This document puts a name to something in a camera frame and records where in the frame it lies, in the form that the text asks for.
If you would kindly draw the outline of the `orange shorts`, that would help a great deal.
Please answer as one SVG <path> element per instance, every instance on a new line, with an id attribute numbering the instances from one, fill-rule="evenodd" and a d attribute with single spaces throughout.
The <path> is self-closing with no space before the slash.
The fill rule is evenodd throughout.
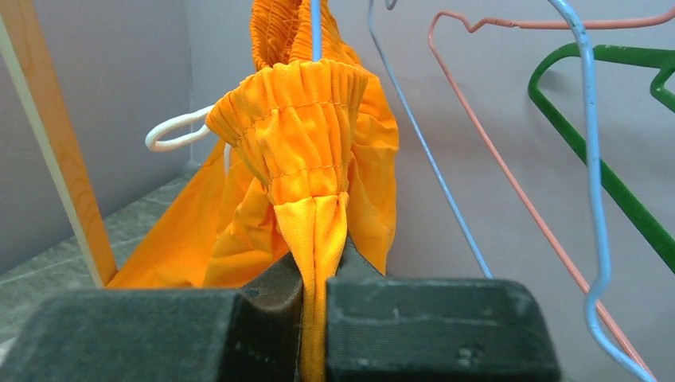
<path id="1" fill-rule="evenodd" d="M 255 72 L 218 100 L 218 142 L 110 287 L 240 287 L 286 254 L 302 276 L 300 376 L 323 381 L 326 280 L 345 242 L 378 270 L 396 232 L 399 130 L 377 76 L 321 2 L 256 1 Z"/>

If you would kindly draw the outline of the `blue wire hanger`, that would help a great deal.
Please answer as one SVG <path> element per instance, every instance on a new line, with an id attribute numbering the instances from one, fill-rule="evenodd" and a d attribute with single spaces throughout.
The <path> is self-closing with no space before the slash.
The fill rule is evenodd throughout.
<path id="1" fill-rule="evenodd" d="M 312 61 L 322 59 L 322 1 L 310 0 Z"/>
<path id="2" fill-rule="evenodd" d="M 573 262 L 564 253 L 564 250 L 557 242 L 556 237 L 545 224 L 543 218 L 539 215 L 538 211 L 533 206 L 533 203 L 529 200 L 525 194 L 525 191 L 521 188 L 509 167 L 505 164 L 505 161 L 498 153 L 496 147 L 482 127 L 482 124 L 479 122 L 478 117 L 475 115 L 465 96 L 461 92 L 461 89 L 452 78 L 452 75 L 447 73 L 446 77 L 451 87 L 454 89 L 458 100 L 464 107 L 465 112 L 470 117 L 470 120 L 474 123 L 474 127 L 482 136 L 484 143 L 491 151 L 494 159 L 497 161 L 502 172 L 507 177 L 507 180 L 511 184 L 512 188 L 516 191 L 517 195 L 528 209 L 530 215 L 536 221 L 542 233 L 547 237 L 554 249 L 554 252 L 564 263 L 564 266 L 568 269 L 570 275 L 574 280 L 576 280 L 576 282 L 579 284 L 579 287 L 584 291 L 585 298 L 583 302 L 583 312 L 587 330 L 590 335 L 593 336 L 597 345 L 608 356 L 610 356 L 626 371 L 633 374 L 637 379 L 640 381 L 655 382 L 656 379 L 652 372 L 644 365 L 644 362 L 641 360 L 640 356 L 632 348 L 631 343 L 623 336 L 622 331 L 614 325 L 610 315 L 606 312 L 599 300 L 600 296 L 611 283 L 612 258 L 607 234 L 607 224 L 603 207 L 601 185 L 601 156 L 596 107 L 595 57 L 586 28 L 573 8 L 564 0 L 548 0 L 548 2 L 562 17 L 564 29 L 569 29 L 572 31 L 572 34 L 576 39 L 576 47 L 578 48 L 581 55 L 583 109 L 587 133 L 586 149 L 583 159 L 585 159 L 587 162 L 587 193 L 589 208 L 593 220 L 593 232 L 598 267 L 597 275 L 595 276 L 592 283 L 587 283 L 583 280 L 582 275 L 574 267 Z M 465 222 L 465 219 L 462 216 L 462 213 L 450 191 L 450 188 L 448 187 L 431 152 L 431 149 L 423 136 L 423 132 L 419 128 L 419 124 L 416 121 L 412 109 L 408 105 L 408 101 L 406 100 L 404 93 L 396 79 L 396 75 L 394 74 L 394 71 L 388 62 L 388 58 L 386 57 L 384 50 L 380 45 L 373 20 L 373 8 L 374 1 L 369 0 L 367 8 L 367 22 L 373 44 L 377 49 L 382 64 L 384 65 L 384 69 L 392 82 L 394 90 L 400 99 L 400 102 L 402 103 L 406 115 L 412 124 L 414 132 L 419 139 L 420 145 L 422 146 L 423 151 L 427 157 L 427 161 L 431 167 L 431 170 L 435 175 L 437 182 L 439 183 L 447 203 L 455 215 L 455 219 L 458 222 L 462 234 L 464 235 L 470 250 L 473 252 L 474 258 L 477 261 L 481 272 L 485 277 L 490 279 L 493 276 L 492 272 L 487 265 L 483 254 L 479 250 L 478 245 L 476 244 L 475 239 L 467 223 Z"/>

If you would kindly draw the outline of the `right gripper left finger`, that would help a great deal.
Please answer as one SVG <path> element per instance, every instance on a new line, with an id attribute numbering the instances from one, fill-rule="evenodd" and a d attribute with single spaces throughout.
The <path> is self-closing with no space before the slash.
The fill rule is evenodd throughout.
<path id="1" fill-rule="evenodd" d="M 294 381 L 302 280 L 290 256 L 234 289 L 80 290 L 39 305 L 4 381 Z"/>

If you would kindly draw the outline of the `pink hanger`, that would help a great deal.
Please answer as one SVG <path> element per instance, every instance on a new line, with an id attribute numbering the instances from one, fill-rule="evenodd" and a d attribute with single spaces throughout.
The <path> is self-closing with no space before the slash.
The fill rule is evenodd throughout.
<path id="1" fill-rule="evenodd" d="M 535 220 L 536 225 L 551 244 L 560 261 L 567 268 L 570 276 L 576 281 L 582 292 L 584 292 L 583 313 L 591 336 L 593 336 L 605 353 L 640 381 L 654 381 L 656 378 L 646 362 L 641 358 L 638 351 L 630 343 L 600 301 L 601 294 L 610 284 L 612 271 L 611 251 L 602 201 L 603 193 L 608 193 L 612 197 L 617 206 L 629 218 L 669 269 L 674 268 L 674 239 L 600 157 L 595 61 L 601 60 L 645 68 L 656 68 L 658 74 L 652 80 L 650 93 L 661 104 L 669 109 L 673 109 L 674 95 L 672 92 L 666 90 L 665 82 L 674 72 L 674 52 L 668 49 L 642 49 L 617 45 L 592 46 L 587 33 L 593 29 L 641 29 L 662 25 L 673 21 L 674 11 L 667 10 L 664 13 L 643 18 L 581 21 L 567 3 L 558 1 L 556 2 L 556 7 L 563 18 L 562 21 L 518 21 L 504 18 L 482 18 L 472 23 L 461 13 L 440 10 L 432 18 L 427 35 L 427 44 L 447 78 L 449 85 L 454 90 L 458 101 L 462 104 L 467 116 L 474 124 L 475 129 L 493 155 L 498 166 L 529 214 Z M 572 31 L 576 39 L 575 42 L 555 50 L 536 67 L 528 84 L 528 94 L 537 108 L 556 128 L 557 132 L 578 158 L 587 166 L 587 187 L 598 263 L 597 275 L 593 282 L 589 283 L 581 275 L 579 269 L 553 235 L 552 230 L 544 222 L 543 217 L 538 213 L 534 204 L 530 201 L 509 167 L 505 164 L 504 159 L 498 153 L 483 125 L 459 88 L 450 69 L 444 63 L 434 42 L 435 28 L 441 18 L 453 18 L 460 21 L 468 33 L 474 33 L 486 25 L 517 29 L 569 29 Z M 584 122 L 587 131 L 585 136 L 581 136 L 571 126 L 538 88 L 538 82 L 543 76 L 544 71 L 565 57 L 578 57 L 581 60 Z"/>

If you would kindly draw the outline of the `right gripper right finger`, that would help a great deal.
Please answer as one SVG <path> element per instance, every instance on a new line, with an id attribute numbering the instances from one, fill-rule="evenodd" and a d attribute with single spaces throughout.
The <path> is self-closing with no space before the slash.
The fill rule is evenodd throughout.
<path id="1" fill-rule="evenodd" d="M 559 381 L 540 307 L 507 279 L 382 275 L 345 242 L 326 284 L 329 381 Z"/>

